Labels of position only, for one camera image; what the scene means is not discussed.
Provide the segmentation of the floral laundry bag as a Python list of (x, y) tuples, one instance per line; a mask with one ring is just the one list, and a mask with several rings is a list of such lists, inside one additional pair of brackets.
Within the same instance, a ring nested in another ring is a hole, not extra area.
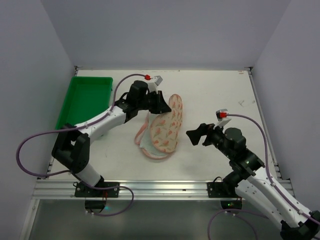
[(134, 138), (134, 143), (138, 147), (140, 143), (152, 144), (157, 150), (167, 154), (166, 158), (176, 151), (179, 142), (179, 131), (183, 124), (182, 98), (178, 94), (173, 94), (168, 100), (168, 105), (171, 108), (171, 112), (163, 114), (148, 113), (144, 124)]

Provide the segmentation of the white bra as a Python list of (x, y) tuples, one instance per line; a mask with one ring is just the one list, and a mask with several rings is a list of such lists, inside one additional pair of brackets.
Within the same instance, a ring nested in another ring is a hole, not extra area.
[(160, 160), (167, 157), (167, 154), (156, 149), (152, 144), (140, 143), (139, 148), (142, 152), (151, 159)]

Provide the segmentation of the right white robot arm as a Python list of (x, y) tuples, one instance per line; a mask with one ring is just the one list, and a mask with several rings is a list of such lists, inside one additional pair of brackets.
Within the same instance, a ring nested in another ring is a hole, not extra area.
[(202, 123), (186, 132), (196, 146), (201, 137), (203, 146), (214, 146), (229, 160), (232, 172), (218, 183), (208, 183), (228, 197), (241, 197), (271, 220), (284, 240), (311, 240), (320, 231), (320, 213), (299, 203), (271, 174), (266, 165), (247, 148), (247, 140), (238, 128), (224, 130)]

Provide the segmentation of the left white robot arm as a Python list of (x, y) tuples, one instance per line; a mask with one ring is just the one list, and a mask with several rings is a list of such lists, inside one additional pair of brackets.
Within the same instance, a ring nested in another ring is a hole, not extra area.
[(91, 144), (109, 130), (136, 117), (139, 111), (171, 112), (162, 91), (158, 90), (162, 80), (160, 76), (153, 77), (150, 82), (136, 80), (126, 95), (104, 112), (76, 126), (64, 125), (53, 146), (52, 157), (80, 181), (96, 188), (103, 177), (89, 163)]

